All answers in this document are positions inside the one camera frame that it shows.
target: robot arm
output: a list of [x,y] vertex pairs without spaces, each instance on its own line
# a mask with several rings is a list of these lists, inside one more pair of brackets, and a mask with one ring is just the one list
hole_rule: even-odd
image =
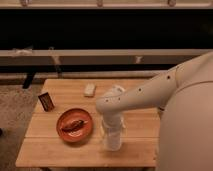
[[212,55],[208,53],[177,65],[131,90],[124,91],[118,87],[116,92],[116,88],[111,89],[97,99],[97,111],[102,115],[113,115],[131,109],[164,108],[175,90],[202,68]]
[[107,150],[120,148],[122,111],[150,107],[164,108],[175,91],[196,75],[208,63],[213,53],[208,53],[177,65],[166,73],[158,75],[144,84],[128,91],[114,86],[96,101],[96,109],[102,114],[105,131],[104,146]]

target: table leg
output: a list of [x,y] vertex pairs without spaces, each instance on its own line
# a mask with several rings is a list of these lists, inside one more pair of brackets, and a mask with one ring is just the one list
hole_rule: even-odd
[[48,168],[48,167],[41,167],[40,169],[41,169],[42,171],[51,171],[51,169]]
[[35,74],[36,74],[35,72],[27,73],[27,78],[25,79],[24,84],[22,86],[23,89],[28,89],[29,88],[30,84],[33,81],[33,78],[34,78]]
[[2,131],[2,129],[0,128],[0,136],[3,134],[3,131]]

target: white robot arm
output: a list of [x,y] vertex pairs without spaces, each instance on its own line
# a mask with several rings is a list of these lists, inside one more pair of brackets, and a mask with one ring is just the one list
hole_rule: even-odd
[[[159,143],[160,153],[157,169],[158,171],[176,171],[176,170],[183,171],[182,168],[175,169],[175,167],[177,167],[177,164],[186,164],[176,162],[176,160],[179,161],[178,157],[182,157],[179,154],[181,149],[176,154],[175,152],[172,152],[171,147],[174,148],[173,149],[174,151],[176,151],[175,148],[177,148],[176,146],[179,145],[178,141],[184,136],[175,137],[177,144],[174,143],[173,141],[170,141],[168,136],[171,136],[172,134],[170,131],[171,129],[177,131],[182,126],[181,119],[184,118],[179,119],[178,117],[180,114],[177,113],[177,111],[181,113],[186,113],[185,108],[187,108],[187,112],[190,112],[190,109],[193,108],[193,105],[195,104],[190,105],[191,103],[189,102],[190,104],[188,106],[184,106],[183,104],[181,107],[177,109],[177,107],[175,106],[176,97],[178,94],[184,92],[181,96],[182,99],[181,98],[180,100],[178,99],[179,101],[184,102],[187,99],[186,97],[188,97],[189,99],[193,98],[193,95],[195,95],[196,93],[190,94],[192,93],[190,92],[190,90],[193,89],[193,87],[196,87],[200,84],[203,85],[203,83],[209,83],[212,85],[213,88],[212,84],[213,75],[211,76],[212,73],[213,73],[213,53],[208,53],[195,59],[192,59],[190,61],[187,61],[185,63],[182,63],[180,65],[177,65],[176,67],[168,70],[166,73],[156,76],[153,79],[147,81],[146,83],[141,84],[135,88],[132,88],[131,90],[124,91],[122,87],[114,86],[112,89],[110,89],[96,101],[97,111],[103,116],[102,126],[106,133],[104,141],[106,149],[116,151],[121,146],[120,131],[122,127],[122,111],[131,109],[150,108],[150,107],[158,107],[163,109],[165,108],[164,112],[165,116],[163,116],[163,119],[161,121],[160,143]],[[213,106],[212,106],[212,125],[213,125]],[[188,145],[193,144],[194,142],[192,141],[194,141],[194,139],[188,140]],[[176,163],[173,164],[170,163],[171,165],[170,166],[167,162],[165,162],[165,159],[172,160],[172,158],[174,159],[174,161],[171,162]],[[191,168],[192,167],[189,166],[187,171],[197,171],[197,170],[189,170]]]

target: small dark box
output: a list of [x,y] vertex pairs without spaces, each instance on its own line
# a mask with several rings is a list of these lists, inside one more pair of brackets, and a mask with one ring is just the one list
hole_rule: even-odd
[[41,104],[46,112],[52,110],[55,106],[50,98],[49,93],[44,93],[38,96]]

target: white object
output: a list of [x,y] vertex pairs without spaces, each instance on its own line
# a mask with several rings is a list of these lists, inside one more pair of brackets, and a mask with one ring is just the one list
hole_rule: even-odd
[[140,64],[142,59],[143,59],[143,56],[135,56],[135,63]]
[[[104,96],[120,95],[125,90],[119,85],[114,85]],[[112,115],[104,114],[102,116],[102,128],[104,130],[103,144],[108,151],[117,151],[121,147],[121,132],[123,130],[122,113],[116,112]]]
[[32,56],[33,49],[14,49],[14,57],[18,56]]
[[[120,125],[122,111],[165,109],[161,112],[157,171],[210,171],[213,170],[212,73],[213,53],[208,53],[129,91],[120,94],[110,91],[97,99],[96,108],[103,115],[103,122],[115,128]],[[107,143],[112,147],[111,141],[121,142],[116,129],[111,129],[109,135],[114,133],[116,138],[109,136]]]
[[86,85],[84,90],[84,96],[85,97],[93,97],[95,95],[95,84],[89,83]]

